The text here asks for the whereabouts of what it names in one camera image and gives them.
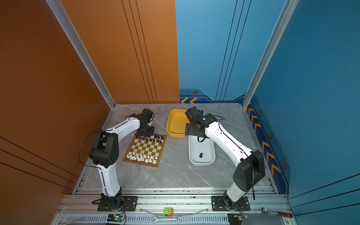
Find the yellow plastic tray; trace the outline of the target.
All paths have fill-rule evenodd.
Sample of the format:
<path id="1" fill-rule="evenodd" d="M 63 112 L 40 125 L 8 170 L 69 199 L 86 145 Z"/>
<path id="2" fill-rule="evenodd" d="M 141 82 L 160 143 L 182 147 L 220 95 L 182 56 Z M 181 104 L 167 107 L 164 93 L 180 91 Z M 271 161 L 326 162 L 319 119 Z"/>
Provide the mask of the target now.
<path id="1" fill-rule="evenodd" d="M 169 113 L 166 131 L 170 137 L 185 138 L 186 124 L 189 123 L 185 115 L 186 109 L 172 109 Z"/>

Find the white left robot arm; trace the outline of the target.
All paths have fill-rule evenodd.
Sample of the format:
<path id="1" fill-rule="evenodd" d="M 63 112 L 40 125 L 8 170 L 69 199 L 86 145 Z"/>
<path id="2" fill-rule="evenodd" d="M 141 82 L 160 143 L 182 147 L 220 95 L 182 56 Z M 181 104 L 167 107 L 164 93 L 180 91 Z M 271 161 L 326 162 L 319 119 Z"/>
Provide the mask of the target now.
<path id="1" fill-rule="evenodd" d="M 127 116 L 125 121 L 111 128 L 95 131 L 89 158 L 98 169 L 102 183 L 101 198 L 94 201 L 98 203 L 99 212 L 123 210 L 126 202 L 122 197 L 116 172 L 116 162 L 120 153 L 119 141 L 133 131 L 140 137 L 152 136 L 153 118 L 154 113 L 145 108 L 140 114 Z"/>

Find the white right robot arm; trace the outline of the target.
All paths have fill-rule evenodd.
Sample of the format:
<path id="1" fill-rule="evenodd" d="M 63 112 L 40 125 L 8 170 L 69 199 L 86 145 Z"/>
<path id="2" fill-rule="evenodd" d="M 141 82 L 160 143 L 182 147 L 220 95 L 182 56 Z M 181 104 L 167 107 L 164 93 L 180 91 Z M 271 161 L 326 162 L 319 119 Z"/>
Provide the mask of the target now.
<path id="1" fill-rule="evenodd" d="M 233 173 L 233 183 L 224 193 L 223 200 L 226 208 L 230 211 L 237 210 L 243 202 L 244 196 L 265 177 L 264 155 L 259 150 L 252 150 L 235 137 L 233 137 L 221 125 L 224 117 L 203 114 L 202 110 L 192 107 L 185 112 L 189 123 L 186 124 L 185 135 L 195 136 L 198 142 L 205 139 L 214 141 L 232 160 L 236 169 Z"/>

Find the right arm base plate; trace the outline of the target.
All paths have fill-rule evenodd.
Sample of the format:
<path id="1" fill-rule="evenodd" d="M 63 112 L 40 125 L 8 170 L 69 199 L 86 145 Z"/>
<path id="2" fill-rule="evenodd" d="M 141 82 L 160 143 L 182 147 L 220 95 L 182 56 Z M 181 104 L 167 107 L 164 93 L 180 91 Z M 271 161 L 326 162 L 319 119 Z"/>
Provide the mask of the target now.
<path id="1" fill-rule="evenodd" d="M 233 202 L 227 196 L 212 196 L 211 197 L 212 210 L 219 211 L 241 211 L 249 212 L 250 204 L 246 196 L 241 197 L 238 201 Z"/>

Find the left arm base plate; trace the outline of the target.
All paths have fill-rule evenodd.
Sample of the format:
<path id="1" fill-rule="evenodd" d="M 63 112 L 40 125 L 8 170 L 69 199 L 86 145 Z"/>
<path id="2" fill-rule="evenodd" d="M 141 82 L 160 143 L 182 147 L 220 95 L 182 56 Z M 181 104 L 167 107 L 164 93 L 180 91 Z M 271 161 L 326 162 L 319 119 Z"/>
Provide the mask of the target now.
<path id="1" fill-rule="evenodd" d="M 135 212 L 137 208 L 137 196 L 123 196 L 120 206 L 111 206 L 104 200 L 100 200 L 97 211 L 99 212 Z"/>

